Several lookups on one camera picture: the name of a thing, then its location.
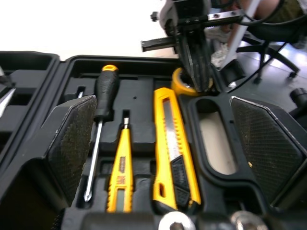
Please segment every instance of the screwdriver shaft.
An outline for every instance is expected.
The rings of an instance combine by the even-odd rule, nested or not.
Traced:
[[[5,108],[10,103],[10,100],[13,97],[15,90],[16,89],[11,89],[2,98],[0,98],[0,117],[2,117]]]
[[[96,172],[96,165],[97,165],[97,159],[98,159],[98,152],[99,152],[99,140],[101,136],[101,131],[102,131],[102,124],[103,121],[99,121],[98,127],[97,127],[97,136],[96,136],[96,141],[94,145],[94,150],[92,154],[92,162],[91,162],[91,169],[90,169],[90,174],[88,176],[87,180],[87,185],[86,185],[86,190],[84,193],[84,201],[89,202],[90,199],[92,198],[92,187],[93,187],[93,181],[94,181],[94,173]]]
[[[83,91],[81,91],[78,95],[78,98],[81,98],[81,97],[83,97]]]

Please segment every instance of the yellow screwdriver handle accent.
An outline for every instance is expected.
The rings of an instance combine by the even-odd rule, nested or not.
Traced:
[[[118,192],[124,192],[123,201],[118,201]],[[114,166],[111,174],[107,212],[131,212],[133,193],[133,172],[131,160],[130,131],[123,129],[120,134],[120,140]],[[118,202],[123,202],[123,209],[117,210]]]

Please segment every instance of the black screwdriver handle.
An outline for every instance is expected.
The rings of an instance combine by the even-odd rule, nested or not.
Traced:
[[[112,105],[118,91],[118,86],[118,68],[113,65],[104,66],[96,82],[96,121],[111,119]]]

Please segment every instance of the textured rubber panel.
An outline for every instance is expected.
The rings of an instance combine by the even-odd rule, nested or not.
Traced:
[[[269,202],[302,163],[302,154],[267,109],[234,98],[235,124],[249,166]]]
[[[50,168],[70,204],[87,159],[95,108],[96,100],[93,97],[72,107],[66,113],[48,152]]]
[[[182,155],[171,161],[171,170],[177,206],[186,208],[189,204],[190,189]]]
[[[64,212],[65,212],[65,210],[63,209],[62,211],[60,211],[60,213],[57,215],[57,217],[54,218],[54,222],[52,224],[51,230],[60,230],[61,229],[61,225],[62,225],[62,221],[63,221],[63,217],[64,217]]]

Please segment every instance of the white floor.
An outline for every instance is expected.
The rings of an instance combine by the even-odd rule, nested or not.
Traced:
[[[141,40],[165,37],[150,19],[165,0],[2,0],[0,50],[75,55],[175,58],[172,49],[143,53]]]

